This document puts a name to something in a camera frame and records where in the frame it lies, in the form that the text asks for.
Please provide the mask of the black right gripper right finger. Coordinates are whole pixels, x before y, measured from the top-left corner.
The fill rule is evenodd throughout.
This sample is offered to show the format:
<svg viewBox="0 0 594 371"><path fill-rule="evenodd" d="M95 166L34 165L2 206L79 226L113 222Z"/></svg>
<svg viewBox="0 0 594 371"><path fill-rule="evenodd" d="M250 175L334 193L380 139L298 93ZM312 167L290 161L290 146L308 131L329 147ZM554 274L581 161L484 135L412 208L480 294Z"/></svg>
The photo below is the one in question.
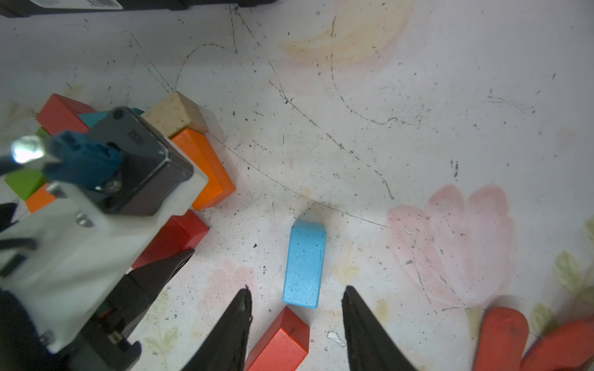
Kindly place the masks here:
<svg viewBox="0 0 594 371"><path fill-rule="evenodd" d="M355 287L346 287L342 309L350 370L415 371Z"/></svg>

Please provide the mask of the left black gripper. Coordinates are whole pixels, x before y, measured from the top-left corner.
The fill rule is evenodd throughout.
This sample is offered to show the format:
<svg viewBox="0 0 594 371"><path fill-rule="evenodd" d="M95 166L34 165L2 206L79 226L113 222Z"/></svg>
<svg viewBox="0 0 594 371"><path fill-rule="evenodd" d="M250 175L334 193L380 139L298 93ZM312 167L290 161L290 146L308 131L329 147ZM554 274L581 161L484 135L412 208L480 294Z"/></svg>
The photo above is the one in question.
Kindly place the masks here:
<svg viewBox="0 0 594 371"><path fill-rule="evenodd" d="M17 151L27 168L41 167L42 139ZM152 216L104 214L71 185L51 180L57 200L1 234L1 368L4 370L128 370L142 352L129 343L136 323L195 250L127 274L171 216L187 212L207 185L193 167ZM119 285L125 324L109 326L97 311Z"/></svg>

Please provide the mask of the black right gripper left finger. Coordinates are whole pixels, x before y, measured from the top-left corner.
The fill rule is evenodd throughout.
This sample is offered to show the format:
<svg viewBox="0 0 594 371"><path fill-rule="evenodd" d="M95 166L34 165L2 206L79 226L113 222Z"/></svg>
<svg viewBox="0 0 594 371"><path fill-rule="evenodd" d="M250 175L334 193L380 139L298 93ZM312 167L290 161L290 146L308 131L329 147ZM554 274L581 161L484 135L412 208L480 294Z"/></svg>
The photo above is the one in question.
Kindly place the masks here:
<svg viewBox="0 0 594 371"><path fill-rule="evenodd" d="M187 370L244 369L252 324L252 294L248 287L235 295L201 347L184 366Z"/></svg>

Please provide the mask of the dark red rectangular block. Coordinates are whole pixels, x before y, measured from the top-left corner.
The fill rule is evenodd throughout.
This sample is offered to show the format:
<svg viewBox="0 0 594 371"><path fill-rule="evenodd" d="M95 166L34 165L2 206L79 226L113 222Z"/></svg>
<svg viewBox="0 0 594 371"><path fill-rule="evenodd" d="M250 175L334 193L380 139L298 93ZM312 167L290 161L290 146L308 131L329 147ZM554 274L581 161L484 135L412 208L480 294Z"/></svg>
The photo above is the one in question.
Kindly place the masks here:
<svg viewBox="0 0 594 371"><path fill-rule="evenodd" d="M194 249L208 231L209 227L193 210L188 210L182 216L171 216L131 267L135 270L185 250Z"/></svg>

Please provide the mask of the orange rectangular block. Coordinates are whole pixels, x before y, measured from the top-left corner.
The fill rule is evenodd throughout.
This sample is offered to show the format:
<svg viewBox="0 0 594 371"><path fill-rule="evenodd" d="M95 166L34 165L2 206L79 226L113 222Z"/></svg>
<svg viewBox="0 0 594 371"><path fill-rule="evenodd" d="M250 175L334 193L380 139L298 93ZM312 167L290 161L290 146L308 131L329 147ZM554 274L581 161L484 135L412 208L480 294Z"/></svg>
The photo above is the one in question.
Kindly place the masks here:
<svg viewBox="0 0 594 371"><path fill-rule="evenodd" d="M235 184L204 134L186 128L172 141L208 178L207 185L192 204L195 210L215 207L236 191Z"/></svg>

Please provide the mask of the light blue block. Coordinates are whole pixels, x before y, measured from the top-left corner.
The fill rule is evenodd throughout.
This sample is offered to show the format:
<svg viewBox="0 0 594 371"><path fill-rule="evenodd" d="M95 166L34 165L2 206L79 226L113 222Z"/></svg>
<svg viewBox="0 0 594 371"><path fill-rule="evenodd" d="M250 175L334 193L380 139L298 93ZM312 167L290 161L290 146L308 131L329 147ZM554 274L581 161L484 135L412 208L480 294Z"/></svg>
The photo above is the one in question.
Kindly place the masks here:
<svg viewBox="0 0 594 371"><path fill-rule="evenodd" d="M289 238L289 252L283 301L316 309L320 300L321 280L327 232L323 224L297 220Z"/></svg>

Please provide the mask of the green rectangular block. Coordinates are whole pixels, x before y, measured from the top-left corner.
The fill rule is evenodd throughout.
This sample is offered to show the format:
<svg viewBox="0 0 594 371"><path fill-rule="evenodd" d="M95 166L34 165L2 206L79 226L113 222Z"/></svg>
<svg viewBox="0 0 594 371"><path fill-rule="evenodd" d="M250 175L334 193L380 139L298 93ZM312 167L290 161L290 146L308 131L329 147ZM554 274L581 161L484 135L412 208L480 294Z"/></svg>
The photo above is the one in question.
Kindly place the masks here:
<svg viewBox="0 0 594 371"><path fill-rule="evenodd" d="M36 134L26 135L13 141L8 150L1 153L1 175L6 184L23 201L27 201L46 183L46 177L37 168L27 168L17 159L17 151L35 152L42 139L49 138L49 133L39 128Z"/></svg>

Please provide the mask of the natural wood rectangular block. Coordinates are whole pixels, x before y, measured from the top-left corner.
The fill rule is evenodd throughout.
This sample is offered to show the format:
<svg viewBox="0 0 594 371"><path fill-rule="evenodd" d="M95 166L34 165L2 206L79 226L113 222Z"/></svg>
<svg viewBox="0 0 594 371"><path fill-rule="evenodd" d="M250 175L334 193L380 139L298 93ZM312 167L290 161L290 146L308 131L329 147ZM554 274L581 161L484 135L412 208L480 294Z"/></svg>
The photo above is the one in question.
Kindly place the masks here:
<svg viewBox="0 0 594 371"><path fill-rule="evenodd" d="M199 106L180 92L170 94L141 114L141 118L169 139L185 129L200 134L208 132Z"/></svg>

